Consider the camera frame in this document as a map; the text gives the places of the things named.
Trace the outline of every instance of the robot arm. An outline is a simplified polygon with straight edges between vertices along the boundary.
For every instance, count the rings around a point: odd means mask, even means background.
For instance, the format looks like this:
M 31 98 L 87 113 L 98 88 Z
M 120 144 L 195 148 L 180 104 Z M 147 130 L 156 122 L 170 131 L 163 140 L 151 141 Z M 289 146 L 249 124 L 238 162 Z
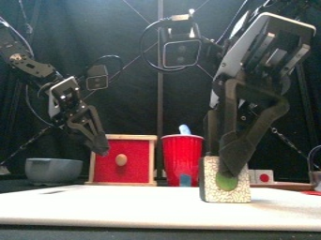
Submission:
M 52 65 L 32 60 L 31 50 L 15 39 L 7 22 L 0 22 L 0 54 L 12 68 L 33 77 L 25 84 L 37 90 L 37 95 L 48 96 L 52 124 L 65 129 L 91 151 L 104 156 L 110 149 L 106 133 L 95 108 L 80 98 L 75 78 L 64 79 Z
M 289 110 L 282 97 L 289 85 L 285 82 L 294 66 L 308 56 L 313 35 L 312 25 L 265 12 L 222 59 L 210 96 L 210 106 L 218 111 L 219 119 L 210 125 L 219 134 L 210 135 L 219 138 L 218 173 L 226 178 L 237 178 L 273 121 Z M 237 114 L 245 102 L 263 110 L 247 129 L 239 131 Z

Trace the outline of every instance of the table surface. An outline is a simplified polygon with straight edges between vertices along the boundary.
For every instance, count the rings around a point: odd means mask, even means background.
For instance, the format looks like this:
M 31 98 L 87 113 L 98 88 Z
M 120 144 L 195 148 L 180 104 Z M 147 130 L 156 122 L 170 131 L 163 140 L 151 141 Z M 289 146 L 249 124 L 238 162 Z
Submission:
M 321 197 L 251 188 L 250 203 L 207 203 L 198 187 L 51 187 L 0 194 L 0 224 L 321 232 Z

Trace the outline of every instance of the green ball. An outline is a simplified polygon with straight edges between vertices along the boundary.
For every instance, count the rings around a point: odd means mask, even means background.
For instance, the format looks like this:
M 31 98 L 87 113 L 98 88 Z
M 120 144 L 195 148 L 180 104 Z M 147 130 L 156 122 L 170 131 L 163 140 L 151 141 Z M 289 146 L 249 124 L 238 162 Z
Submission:
M 222 173 L 217 173 L 215 175 L 215 185 L 225 191 L 233 191 L 238 184 L 237 177 L 226 177 Z

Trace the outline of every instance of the red box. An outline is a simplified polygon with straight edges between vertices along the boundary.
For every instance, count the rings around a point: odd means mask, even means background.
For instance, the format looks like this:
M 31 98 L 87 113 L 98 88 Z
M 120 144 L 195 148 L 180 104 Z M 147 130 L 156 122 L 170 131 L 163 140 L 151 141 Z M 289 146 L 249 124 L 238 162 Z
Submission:
M 155 186 L 154 135 L 107 135 L 110 153 L 91 153 L 87 184 Z

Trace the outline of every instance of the red cup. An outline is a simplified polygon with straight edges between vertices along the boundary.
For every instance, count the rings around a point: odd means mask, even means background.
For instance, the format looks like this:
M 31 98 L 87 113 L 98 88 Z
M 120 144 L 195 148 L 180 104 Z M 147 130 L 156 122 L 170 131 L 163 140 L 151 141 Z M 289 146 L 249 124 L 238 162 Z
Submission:
M 203 138 L 174 134 L 164 136 L 162 142 L 168 186 L 196 187 Z

